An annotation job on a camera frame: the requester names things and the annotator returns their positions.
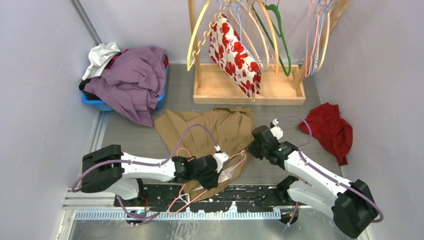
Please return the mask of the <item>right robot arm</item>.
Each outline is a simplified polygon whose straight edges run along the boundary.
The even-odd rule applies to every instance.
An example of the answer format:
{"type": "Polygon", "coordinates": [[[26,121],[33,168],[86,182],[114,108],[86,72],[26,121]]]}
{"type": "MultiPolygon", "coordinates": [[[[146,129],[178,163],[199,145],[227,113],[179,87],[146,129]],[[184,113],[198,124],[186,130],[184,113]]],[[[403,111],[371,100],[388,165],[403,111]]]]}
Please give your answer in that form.
{"type": "Polygon", "coordinates": [[[281,142],[282,129],[261,125],[252,130],[253,141],[247,151],[266,159],[291,174],[276,186],[283,205],[305,204],[332,218],[338,229],[357,238],[377,217],[378,210],[369,186],[351,181],[317,164],[288,141],[281,142]]]}

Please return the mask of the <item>red poppy print skirt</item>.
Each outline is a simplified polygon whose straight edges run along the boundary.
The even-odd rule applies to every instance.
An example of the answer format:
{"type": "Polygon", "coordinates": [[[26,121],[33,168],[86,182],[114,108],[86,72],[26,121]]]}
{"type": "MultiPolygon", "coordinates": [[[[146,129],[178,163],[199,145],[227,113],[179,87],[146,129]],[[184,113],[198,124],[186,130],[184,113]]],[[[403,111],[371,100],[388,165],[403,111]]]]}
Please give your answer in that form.
{"type": "Polygon", "coordinates": [[[261,68],[225,14],[211,24],[208,36],[211,60],[254,102],[261,93],[261,68]]]}

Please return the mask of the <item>yellow hanger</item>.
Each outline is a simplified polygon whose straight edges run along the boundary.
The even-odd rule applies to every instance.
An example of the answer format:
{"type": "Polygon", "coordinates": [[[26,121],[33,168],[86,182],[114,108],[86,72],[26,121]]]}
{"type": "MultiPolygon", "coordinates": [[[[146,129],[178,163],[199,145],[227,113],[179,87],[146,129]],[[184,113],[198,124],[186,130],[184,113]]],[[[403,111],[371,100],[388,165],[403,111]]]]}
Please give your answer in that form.
{"type": "Polygon", "coordinates": [[[197,41],[198,31],[210,3],[211,3],[210,0],[205,1],[197,17],[197,20],[194,21],[194,17],[196,16],[195,1],[194,0],[188,1],[188,11],[189,11],[190,29],[191,29],[191,37],[190,37],[190,42],[188,44],[188,50],[186,55],[186,69],[188,72],[191,70],[193,65],[196,64],[196,61],[198,60],[197,57],[201,51],[201,45],[203,45],[202,41],[197,41]]]}

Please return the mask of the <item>tan garment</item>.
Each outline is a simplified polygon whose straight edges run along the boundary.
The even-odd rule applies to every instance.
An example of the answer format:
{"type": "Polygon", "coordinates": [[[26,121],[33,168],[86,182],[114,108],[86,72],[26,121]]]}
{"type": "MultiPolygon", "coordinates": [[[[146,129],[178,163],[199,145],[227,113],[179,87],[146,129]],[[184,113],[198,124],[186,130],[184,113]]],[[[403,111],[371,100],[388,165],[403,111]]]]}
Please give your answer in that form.
{"type": "Polygon", "coordinates": [[[217,142],[223,152],[233,157],[223,167],[230,173],[216,188],[205,192],[198,181],[186,184],[184,193],[200,201],[221,192],[241,176],[251,155],[247,153],[244,158],[240,152],[253,141],[256,119],[250,107],[215,107],[205,112],[173,112],[167,109],[154,120],[153,125],[170,153],[174,149],[185,148],[196,158],[212,155],[216,152],[214,143],[217,142]]]}

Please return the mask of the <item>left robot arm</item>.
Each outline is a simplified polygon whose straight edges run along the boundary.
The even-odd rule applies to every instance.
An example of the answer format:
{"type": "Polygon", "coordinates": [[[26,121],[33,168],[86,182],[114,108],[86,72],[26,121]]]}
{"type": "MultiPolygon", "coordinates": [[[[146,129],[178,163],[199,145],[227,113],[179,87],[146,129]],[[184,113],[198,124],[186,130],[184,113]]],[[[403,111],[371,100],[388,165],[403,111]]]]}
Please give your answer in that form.
{"type": "Polygon", "coordinates": [[[199,158],[176,155],[157,159],[131,155],[112,144],[83,156],[82,174],[76,183],[83,193],[113,193],[138,207],[146,200],[143,179],[177,184],[197,181],[205,189],[216,188],[230,160],[219,147],[216,150],[199,158]]]}

